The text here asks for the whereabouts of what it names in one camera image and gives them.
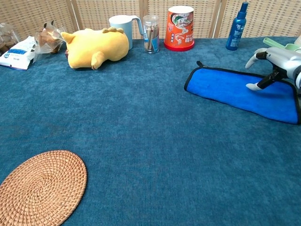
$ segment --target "orange paper cup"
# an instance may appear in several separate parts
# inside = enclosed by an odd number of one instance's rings
[[[172,51],[186,51],[193,48],[192,7],[173,6],[168,9],[164,46]]]

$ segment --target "mug handle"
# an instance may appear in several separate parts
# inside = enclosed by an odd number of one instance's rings
[[[132,20],[136,20],[138,23],[138,27],[139,27],[139,32],[141,35],[143,35],[143,29],[142,29],[142,23],[139,17],[137,16],[131,16]]]

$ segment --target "blue spray bottle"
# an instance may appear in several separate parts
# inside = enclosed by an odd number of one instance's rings
[[[246,8],[248,7],[248,2],[243,2],[237,17],[233,20],[233,24],[230,30],[226,48],[228,50],[237,50],[240,38],[243,34],[245,24],[246,24]]]

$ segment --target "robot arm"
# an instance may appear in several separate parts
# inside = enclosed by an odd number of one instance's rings
[[[268,60],[273,65],[273,72],[258,83],[248,83],[246,86],[253,91],[262,90],[275,81],[284,78],[294,80],[297,88],[301,84],[301,54],[284,48],[270,47],[258,49],[246,63],[250,68],[257,60]]]

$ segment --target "wicker screen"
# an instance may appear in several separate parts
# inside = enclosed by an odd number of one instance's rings
[[[54,26],[67,32],[77,30],[68,0],[0,0],[0,23],[12,25],[21,40],[41,31],[45,22],[54,20]]]
[[[167,13],[172,6],[193,7],[193,37],[211,38],[210,33],[215,24],[217,0],[148,0],[148,14],[160,17],[160,38],[165,38]]]
[[[139,0],[73,0],[76,2],[81,29],[101,30],[109,28],[109,18],[116,15],[140,17]],[[133,39],[140,39],[137,22],[133,21]]]
[[[240,0],[225,0],[220,29],[215,37],[226,38],[241,7]],[[301,28],[301,0],[248,0],[243,37],[298,36]]]

